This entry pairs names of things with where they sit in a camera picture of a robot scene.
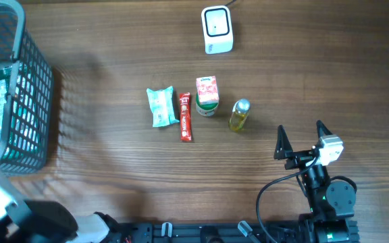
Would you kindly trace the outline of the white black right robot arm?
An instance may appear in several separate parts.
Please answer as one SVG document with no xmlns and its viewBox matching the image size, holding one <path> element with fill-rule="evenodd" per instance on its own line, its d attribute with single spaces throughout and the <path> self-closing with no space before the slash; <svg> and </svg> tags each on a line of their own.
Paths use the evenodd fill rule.
<svg viewBox="0 0 389 243">
<path fill-rule="evenodd" d="M 355 214 L 357 185 L 341 175 L 329 176 L 327 166 L 339 159 L 344 144 L 322 121 L 317 121 L 316 127 L 316 145 L 294 151 L 284 126 L 278 126 L 274 159 L 285 160 L 286 170 L 298 171 L 296 180 L 310 207 L 309 213 L 282 231 L 294 242 L 352 242 L 357 231 L 349 219 Z"/>
</svg>

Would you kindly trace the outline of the green lidded small jar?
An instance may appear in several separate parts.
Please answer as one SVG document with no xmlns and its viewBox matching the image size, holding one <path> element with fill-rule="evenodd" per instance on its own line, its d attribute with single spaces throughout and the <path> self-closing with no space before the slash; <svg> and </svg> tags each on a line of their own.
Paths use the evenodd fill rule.
<svg viewBox="0 0 389 243">
<path fill-rule="evenodd" d="M 219 103 L 202 105 L 200 104 L 199 96 L 196 96 L 196 110 L 200 115 L 204 117 L 211 117 L 212 115 L 214 115 L 217 112 L 218 105 Z"/>
</svg>

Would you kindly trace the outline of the yellow dish soap bottle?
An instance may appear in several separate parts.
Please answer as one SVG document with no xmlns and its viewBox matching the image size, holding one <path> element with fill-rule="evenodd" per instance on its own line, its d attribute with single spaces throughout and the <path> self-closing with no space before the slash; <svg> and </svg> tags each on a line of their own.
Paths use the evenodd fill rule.
<svg viewBox="0 0 389 243">
<path fill-rule="evenodd" d="M 247 120 L 249 112 L 251 110 L 251 104 L 247 99 L 240 99 L 237 101 L 232 109 L 232 114 L 229 119 L 229 129 L 234 132 L 240 131 Z"/>
</svg>

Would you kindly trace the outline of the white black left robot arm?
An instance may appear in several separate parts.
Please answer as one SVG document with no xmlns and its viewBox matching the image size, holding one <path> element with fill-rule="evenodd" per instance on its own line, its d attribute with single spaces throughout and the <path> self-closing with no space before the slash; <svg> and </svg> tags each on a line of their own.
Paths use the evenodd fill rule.
<svg viewBox="0 0 389 243">
<path fill-rule="evenodd" d="M 24 196 L 0 170 L 0 242 L 108 242 L 113 235 L 98 214 L 74 217 L 52 200 Z"/>
</svg>

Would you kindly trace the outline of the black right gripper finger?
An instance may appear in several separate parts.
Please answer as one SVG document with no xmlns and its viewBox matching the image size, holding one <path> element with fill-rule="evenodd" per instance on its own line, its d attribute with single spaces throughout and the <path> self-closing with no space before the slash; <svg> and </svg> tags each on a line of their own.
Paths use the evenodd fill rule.
<svg viewBox="0 0 389 243">
<path fill-rule="evenodd" d="M 274 159 L 276 160 L 289 159 L 292 156 L 293 156 L 293 149 L 287 137 L 284 126 L 279 125 L 278 138 L 277 138 L 276 148 L 274 151 Z"/>
<path fill-rule="evenodd" d="M 316 127 L 317 127 L 317 135 L 319 138 L 321 138 L 322 136 L 332 135 L 332 132 L 327 129 L 327 127 L 321 120 L 317 120 Z"/>
</svg>

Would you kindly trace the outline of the green gloves package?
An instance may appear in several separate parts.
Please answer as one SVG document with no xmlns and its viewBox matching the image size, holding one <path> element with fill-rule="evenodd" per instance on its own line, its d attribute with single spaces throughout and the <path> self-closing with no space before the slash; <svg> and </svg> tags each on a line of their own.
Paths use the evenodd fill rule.
<svg viewBox="0 0 389 243">
<path fill-rule="evenodd" d="M 11 65 L 0 69 L 0 142 L 1 142 L 1 132 L 2 132 L 2 123 L 3 123 L 3 109 L 4 109 L 4 105 L 7 103 L 6 94 L 9 90 L 10 75 L 11 75 Z M 34 91 L 34 87 L 25 78 L 21 79 L 21 77 L 18 76 L 17 83 L 21 84 L 23 88 L 29 90 L 28 92 Z M 26 104 L 29 109 L 32 109 L 32 111 L 36 111 L 36 103 L 34 101 L 31 101 L 30 98 L 25 98 L 24 93 L 20 94 L 20 102 L 23 103 L 24 105 Z M 38 118 L 34 117 L 34 115 L 32 115 L 27 110 L 27 108 L 21 107 L 15 102 L 13 105 L 13 109 L 19 116 L 22 117 L 22 119 L 26 119 L 28 123 L 29 122 L 32 123 L 32 126 L 34 126 L 34 128 L 38 128 L 39 125 Z M 39 134 L 33 132 L 32 128 L 26 128 L 26 125 L 21 123 L 21 121 L 17 120 L 16 118 L 15 118 L 15 124 L 14 125 L 11 124 L 11 127 L 14 127 L 17 131 L 22 133 L 24 136 L 33 139 L 34 142 L 38 142 L 38 140 L 40 139 Z M 11 137 L 9 138 L 9 142 L 14 142 L 14 146 L 18 146 L 19 145 L 18 143 L 20 143 L 21 149 L 26 149 L 27 151 L 30 151 L 32 153 L 38 152 L 37 145 L 34 145 L 30 142 L 26 142 L 26 144 L 24 144 L 24 142 L 18 142 L 18 136 L 17 135 L 14 136 L 15 138 L 11 138 Z M 4 155 L 10 159 L 13 157 L 18 158 L 20 156 L 23 156 L 20 153 L 13 154 L 12 152 L 9 151 L 9 148 L 7 148 Z"/>
</svg>

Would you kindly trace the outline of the teal wet wipes pack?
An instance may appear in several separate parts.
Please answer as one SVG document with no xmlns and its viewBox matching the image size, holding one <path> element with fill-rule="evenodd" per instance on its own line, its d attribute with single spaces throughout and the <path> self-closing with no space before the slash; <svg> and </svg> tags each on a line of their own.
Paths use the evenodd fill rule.
<svg viewBox="0 0 389 243">
<path fill-rule="evenodd" d="M 162 90 L 147 89 L 149 107 L 153 114 L 153 127 L 165 127 L 178 124 L 173 104 L 174 87 L 169 86 Z"/>
</svg>

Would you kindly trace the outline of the red coffee stick sachet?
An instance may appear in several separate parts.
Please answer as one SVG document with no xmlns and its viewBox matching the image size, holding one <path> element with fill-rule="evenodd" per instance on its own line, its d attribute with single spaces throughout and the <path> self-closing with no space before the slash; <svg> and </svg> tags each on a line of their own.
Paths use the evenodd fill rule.
<svg viewBox="0 0 389 243">
<path fill-rule="evenodd" d="M 190 118 L 190 93 L 180 93 L 179 97 L 181 141 L 190 142 L 192 140 Z"/>
</svg>

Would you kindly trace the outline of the red white tissue box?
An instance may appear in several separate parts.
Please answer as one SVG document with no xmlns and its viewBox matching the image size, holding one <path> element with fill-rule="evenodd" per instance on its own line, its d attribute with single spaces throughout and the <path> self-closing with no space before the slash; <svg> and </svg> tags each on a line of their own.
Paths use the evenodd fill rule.
<svg viewBox="0 0 389 243">
<path fill-rule="evenodd" d="M 197 96 L 201 105 L 219 102 L 219 91 L 215 76 L 197 78 Z"/>
</svg>

